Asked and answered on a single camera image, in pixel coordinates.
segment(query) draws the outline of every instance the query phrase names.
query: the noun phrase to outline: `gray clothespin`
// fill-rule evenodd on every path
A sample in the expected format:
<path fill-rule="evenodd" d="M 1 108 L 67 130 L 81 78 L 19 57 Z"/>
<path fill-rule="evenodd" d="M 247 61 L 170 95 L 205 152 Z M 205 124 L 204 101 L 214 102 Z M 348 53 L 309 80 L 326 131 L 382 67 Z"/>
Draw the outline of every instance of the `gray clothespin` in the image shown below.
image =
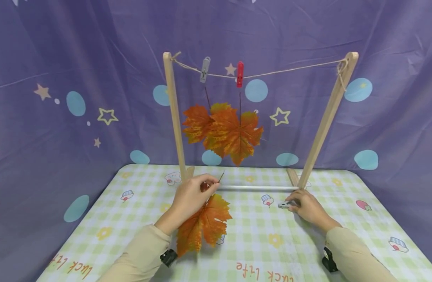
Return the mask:
<path fill-rule="evenodd" d="M 205 83 L 206 82 L 206 75 L 208 74 L 208 69 L 210 69 L 210 57 L 206 57 L 203 59 L 202 64 L 202 73 L 200 74 L 200 82 Z"/>

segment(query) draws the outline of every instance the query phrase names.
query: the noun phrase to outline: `sleeve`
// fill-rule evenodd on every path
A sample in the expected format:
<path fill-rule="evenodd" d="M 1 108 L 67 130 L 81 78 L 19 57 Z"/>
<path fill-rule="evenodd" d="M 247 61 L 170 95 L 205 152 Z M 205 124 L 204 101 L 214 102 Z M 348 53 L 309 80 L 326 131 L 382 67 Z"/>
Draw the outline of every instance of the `sleeve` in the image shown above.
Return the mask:
<path fill-rule="evenodd" d="M 170 236 L 154 225 L 139 230 L 122 255 L 106 270 L 99 282 L 147 282 L 162 264 L 159 256 L 169 247 Z"/>
<path fill-rule="evenodd" d="M 379 262 L 366 244 L 346 228 L 333 228 L 327 233 L 327 248 L 332 252 L 338 270 L 352 282 L 398 282 Z"/>

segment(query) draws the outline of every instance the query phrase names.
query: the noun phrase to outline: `wooden frame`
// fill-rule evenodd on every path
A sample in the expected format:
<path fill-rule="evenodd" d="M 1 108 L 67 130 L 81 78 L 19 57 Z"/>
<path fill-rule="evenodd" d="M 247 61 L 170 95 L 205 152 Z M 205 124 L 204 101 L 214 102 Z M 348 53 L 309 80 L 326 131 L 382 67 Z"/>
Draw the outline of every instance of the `wooden frame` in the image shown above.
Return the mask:
<path fill-rule="evenodd" d="M 174 136 L 175 136 L 175 144 L 177 145 L 177 154 L 178 154 L 178 164 L 180 166 L 181 178 L 185 181 L 186 179 L 191 178 L 194 175 L 194 167 L 190 166 L 186 169 L 185 165 L 185 157 L 183 150 L 183 139 L 181 138 L 181 123 L 180 123 L 180 113 L 178 112 L 178 103 L 177 103 L 177 91 L 175 89 L 175 78 L 174 78 L 174 68 L 172 66 L 172 54 L 170 52 L 163 53 L 163 61 L 164 61 L 164 70 L 166 73 L 166 83 L 167 83 L 167 91 L 170 102 L 170 111 L 172 114 L 172 124 L 174 126 Z M 313 167 L 318 158 L 319 152 L 322 148 L 324 140 L 327 136 L 327 133 L 332 125 L 335 114 L 340 106 L 341 99 L 343 98 L 345 88 L 349 84 L 349 81 L 352 77 L 352 73 L 355 69 L 356 63 L 358 61 L 358 53 L 357 52 L 349 52 L 344 57 L 344 60 L 341 62 L 341 67 L 335 81 L 335 85 L 332 89 L 331 96 L 329 98 L 329 102 L 324 111 L 324 115 L 322 116 L 322 120 L 319 124 L 318 131 L 316 133 L 315 139 L 313 141 L 313 145 L 311 146 L 310 153 L 308 154 L 307 161 L 305 162 L 305 166 L 303 167 L 302 175 L 299 178 L 296 171 L 294 169 L 287 168 L 286 172 L 288 174 L 289 180 L 293 187 L 298 187 L 299 189 L 305 189 L 305 184 L 310 177 L 310 173 L 313 170 Z"/>

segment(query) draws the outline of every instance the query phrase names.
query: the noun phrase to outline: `hand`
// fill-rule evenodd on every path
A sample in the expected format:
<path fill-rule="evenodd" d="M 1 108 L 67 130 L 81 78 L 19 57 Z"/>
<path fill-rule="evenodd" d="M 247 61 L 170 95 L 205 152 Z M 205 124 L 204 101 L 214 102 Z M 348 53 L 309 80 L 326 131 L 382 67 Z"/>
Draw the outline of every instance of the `hand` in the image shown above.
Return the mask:
<path fill-rule="evenodd" d="M 323 232 L 327 233 L 337 226 L 342 227 L 340 223 L 327 214 L 318 200 L 307 190 L 294 191 L 286 198 L 286 201 L 291 200 L 294 200 L 299 206 L 290 206 L 288 210 L 297 213 L 309 223 L 313 223 Z"/>
<path fill-rule="evenodd" d="M 204 192 L 200 189 L 203 182 L 210 186 Z M 177 188 L 172 206 L 159 218 L 155 226 L 165 234 L 171 235 L 183 222 L 200 210 L 219 185 L 218 179 L 209 174 L 186 180 Z"/>

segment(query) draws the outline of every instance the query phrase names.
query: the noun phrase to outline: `fabric backdrop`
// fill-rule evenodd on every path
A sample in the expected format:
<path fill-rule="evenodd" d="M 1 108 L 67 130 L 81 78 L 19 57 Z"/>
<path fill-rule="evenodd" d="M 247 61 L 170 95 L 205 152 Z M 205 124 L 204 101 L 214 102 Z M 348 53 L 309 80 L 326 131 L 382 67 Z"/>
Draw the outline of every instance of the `fabric backdrop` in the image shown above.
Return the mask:
<path fill-rule="evenodd" d="M 122 166 L 177 164 L 164 51 L 222 75 L 358 51 L 316 168 L 358 174 L 432 261 L 432 0 L 0 0 L 0 281 L 35 280 Z M 205 85 L 239 108 L 234 77 L 174 69 L 181 113 Z M 302 168 L 335 79 L 245 80 L 264 133 L 242 166 Z M 233 166 L 184 142 L 188 165 Z"/>

